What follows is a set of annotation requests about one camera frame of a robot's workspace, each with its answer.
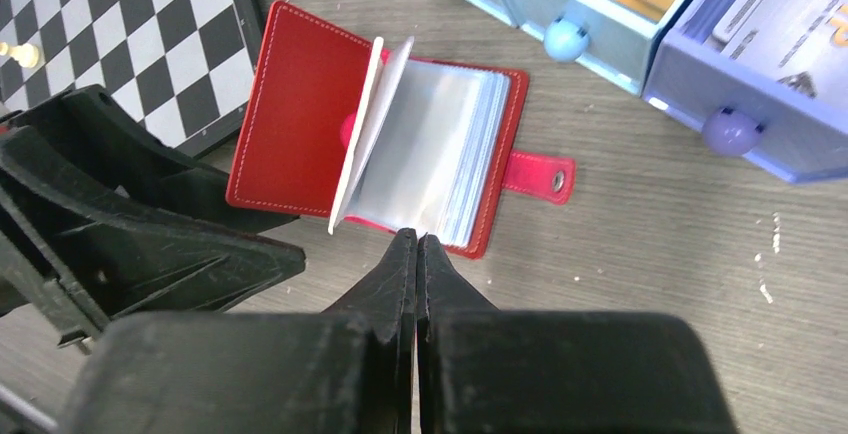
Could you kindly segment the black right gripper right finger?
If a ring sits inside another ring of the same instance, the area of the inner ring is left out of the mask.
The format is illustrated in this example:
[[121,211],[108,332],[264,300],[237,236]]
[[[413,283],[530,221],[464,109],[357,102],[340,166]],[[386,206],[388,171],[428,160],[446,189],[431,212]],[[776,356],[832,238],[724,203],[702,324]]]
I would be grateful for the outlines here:
[[695,330],[643,311],[502,310],[438,238],[417,254],[425,433],[733,433]]

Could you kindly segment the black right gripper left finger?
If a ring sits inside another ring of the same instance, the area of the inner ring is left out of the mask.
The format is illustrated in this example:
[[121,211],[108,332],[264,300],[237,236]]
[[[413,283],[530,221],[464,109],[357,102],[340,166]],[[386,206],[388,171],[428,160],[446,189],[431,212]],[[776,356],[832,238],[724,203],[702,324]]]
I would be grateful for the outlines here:
[[155,312],[113,323],[63,433],[407,433],[418,239],[320,313]]

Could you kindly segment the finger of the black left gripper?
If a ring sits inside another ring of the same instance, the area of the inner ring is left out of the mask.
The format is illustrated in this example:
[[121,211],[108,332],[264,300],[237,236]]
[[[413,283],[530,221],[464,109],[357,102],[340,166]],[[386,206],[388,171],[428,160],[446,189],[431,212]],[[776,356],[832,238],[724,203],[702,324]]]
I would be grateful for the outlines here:
[[112,190],[121,187],[152,208],[248,233],[299,219],[229,205],[227,173],[164,145],[98,84],[66,89],[32,108],[17,109],[13,126],[33,127],[94,180]]
[[1,138],[1,309],[35,306],[62,345],[135,313],[225,311],[305,266],[297,246],[116,193],[33,128]]

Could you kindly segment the red leather card holder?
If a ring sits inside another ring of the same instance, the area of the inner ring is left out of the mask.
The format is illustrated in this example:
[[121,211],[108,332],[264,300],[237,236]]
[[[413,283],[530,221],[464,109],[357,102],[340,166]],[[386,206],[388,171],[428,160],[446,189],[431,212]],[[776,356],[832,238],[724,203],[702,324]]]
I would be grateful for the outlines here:
[[388,49],[272,4],[226,198],[236,207],[437,236],[476,259],[503,191],[555,205],[567,157],[519,151],[529,76]]

